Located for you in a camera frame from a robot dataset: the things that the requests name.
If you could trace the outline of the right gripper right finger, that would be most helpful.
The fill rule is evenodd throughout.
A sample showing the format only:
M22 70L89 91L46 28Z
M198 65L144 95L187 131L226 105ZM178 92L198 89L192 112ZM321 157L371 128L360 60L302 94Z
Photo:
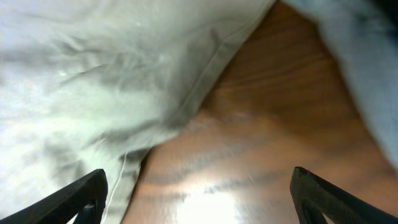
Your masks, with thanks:
M397 224L397 217L303 167L294 168L290 193L300 224L327 224L327 218L341 224Z

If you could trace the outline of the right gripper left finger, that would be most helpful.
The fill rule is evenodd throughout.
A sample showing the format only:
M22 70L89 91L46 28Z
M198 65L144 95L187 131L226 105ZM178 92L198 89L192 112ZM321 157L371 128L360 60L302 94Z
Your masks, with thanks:
M1 220L1 224L100 224L108 183L103 169L74 181L41 201Z

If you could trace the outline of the khaki green shorts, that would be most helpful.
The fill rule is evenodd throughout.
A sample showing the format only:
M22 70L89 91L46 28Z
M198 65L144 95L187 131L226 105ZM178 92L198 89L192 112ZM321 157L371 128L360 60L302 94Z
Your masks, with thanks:
M266 0L2 0L1 216L95 169L120 223L141 162L178 135Z

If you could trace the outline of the light blue garment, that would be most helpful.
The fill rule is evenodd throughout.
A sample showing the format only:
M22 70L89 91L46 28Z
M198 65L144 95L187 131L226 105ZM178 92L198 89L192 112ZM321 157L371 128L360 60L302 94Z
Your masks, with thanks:
M397 26L372 1L285 3L318 25L362 119L397 167Z

